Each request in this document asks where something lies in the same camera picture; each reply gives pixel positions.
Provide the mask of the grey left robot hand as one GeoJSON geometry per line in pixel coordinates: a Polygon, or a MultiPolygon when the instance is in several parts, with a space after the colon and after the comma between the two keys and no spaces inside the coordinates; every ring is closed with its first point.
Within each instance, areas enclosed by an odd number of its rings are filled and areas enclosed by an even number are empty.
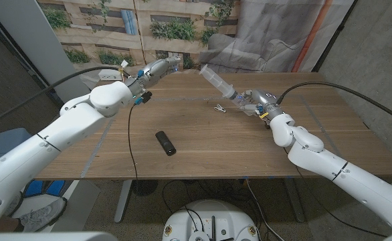
{"type": "Polygon", "coordinates": [[[147,64],[139,70],[135,76],[129,76],[125,84],[129,87],[133,96],[141,95],[150,87],[168,74],[178,70],[181,59],[179,57],[164,58],[147,64]]]}

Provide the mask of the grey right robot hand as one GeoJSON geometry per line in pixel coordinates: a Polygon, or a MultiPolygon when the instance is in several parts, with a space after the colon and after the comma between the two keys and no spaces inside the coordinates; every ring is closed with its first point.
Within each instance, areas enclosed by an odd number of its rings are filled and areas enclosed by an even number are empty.
{"type": "Polygon", "coordinates": [[[246,115],[258,116],[265,121],[284,114],[277,104],[277,98],[264,90],[246,90],[241,94],[234,92],[229,99],[246,115]]]}

